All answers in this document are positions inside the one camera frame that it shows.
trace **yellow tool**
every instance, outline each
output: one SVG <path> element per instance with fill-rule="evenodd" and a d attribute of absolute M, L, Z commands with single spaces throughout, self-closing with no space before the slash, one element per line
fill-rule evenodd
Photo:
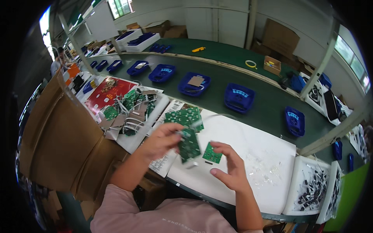
<path fill-rule="evenodd" d="M 192 52 L 198 52 L 198 51 L 202 51 L 202 50 L 205 50 L 206 47 L 200 47 L 200 48 L 196 48 L 196 49 L 193 49 Z"/>

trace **pink t-shirt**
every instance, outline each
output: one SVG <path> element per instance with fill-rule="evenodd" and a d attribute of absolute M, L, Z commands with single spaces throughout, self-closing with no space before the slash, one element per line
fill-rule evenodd
<path fill-rule="evenodd" d="M 106 187 L 101 207 L 91 221 L 92 233 L 114 232 L 236 232 L 210 204 L 185 198 L 166 199 L 155 210 L 140 212 L 131 192 Z M 249 230 L 245 233 L 263 233 Z"/>

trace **tape roll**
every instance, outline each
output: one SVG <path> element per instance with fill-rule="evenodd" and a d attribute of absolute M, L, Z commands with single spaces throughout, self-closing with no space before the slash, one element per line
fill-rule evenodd
<path fill-rule="evenodd" d="M 246 64 L 248 67 L 250 67 L 250 68 L 258 69 L 258 68 L 256 67 L 256 63 L 255 63 L 254 61 L 246 60 L 246 61 L 245 61 L 245 64 Z"/>

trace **metal pole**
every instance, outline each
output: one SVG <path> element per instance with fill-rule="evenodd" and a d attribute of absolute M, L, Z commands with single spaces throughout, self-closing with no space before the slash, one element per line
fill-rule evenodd
<path fill-rule="evenodd" d="M 373 110 L 373 90 L 371 89 L 364 97 L 363 102 L 349 115 L 341 124 L 337 125 L 329 133 L 322 138 L 314 141 L 308 146 L 299 149 L 298 154 L 302 156 L 312 155 L 316 152 L 333 144 L 337 138 L 346 135 L 353 127 L 360 124 L 360 122 Z"/>
<path fill-rule="evenodd" d="M 337 41 L 338 33 L 339 33 L 339 22 L 336 19 L 333 19 L 332 31 L 329 37 L 328 47 L 325 50 L 324 58 L 321 61 L 320 65 L 317 67 L 317 69 L 315 69 L 314 72 L 312 73 L 310 80 L 308 80 L 307 84 L 302 89 L 301 97 L 305 98 L 308 95 L 308 93 L 311 91 L 315 83 L 320 78 L 320 75 L 324 72 L 325 67 L 330 60 L 330 57 L 332 56 L 334 52 L 334 46 L 335 46 L 335 42 Z"/>
<path fill-rule="evenodd" d="M 83 53 L 82 49 L 79 47 L 79 45 L 75 41 L 74 37 L 69 34 L 69 29 L 67 27 L 67 23 L 66 23 L 65 17 L 61 13 L 58 14 L 58 17 L 60 18 L 63 30 L 65 31 L 66 35 L 69 37 L 72 45 L 74 46 L 76 52 L 79 54 L 80 59 L 85 64 L 85 66 L 87 67 L 88 71 L 91 74 L 98 75 L 98 73 L 94 69 L 92 69 L 91 65 L 88 63 L 87 59 L 84 56 L 84 53 Z"/>
<path fill-rule="evenodd" d="M 118 54 L 118 55 L 119 55 L 119 54 L 122 54 L 122 51 L 120 50 L 119 45 L 118 45 L 118 43 L 116 42 L 115 38 L 112 37 L 112 38 L 110 38 L 110 40 L 111 40 L 113 46 L 115 47 L 115 51 L 117 52 L 117 54 Z"/>
<path fill-rule="evenodd" d="M 246 39 L 245 49 L 250 49 L 251 44 L 253 42 L 257 8 L 258 8 L 258 0 L 251 0 L 250 9 L 249 9 L 249 27 L 247 30 L 247 39 Z"/>

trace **person's right hand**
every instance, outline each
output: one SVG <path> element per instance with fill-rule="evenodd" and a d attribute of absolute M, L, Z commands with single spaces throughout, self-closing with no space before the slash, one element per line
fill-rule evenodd
<path fill-rule="evenodd" d="M 245 164 L 243 159 L 234 149 L 225 143 L 210 142 L 215 153 L 223 153 L 227 157 L 228 174 L 220 169 L 213 168 L 210 173 L 223 182 L 228 188 L 236 192 L 250 189 L 250 184 L 246 178 Z"/>

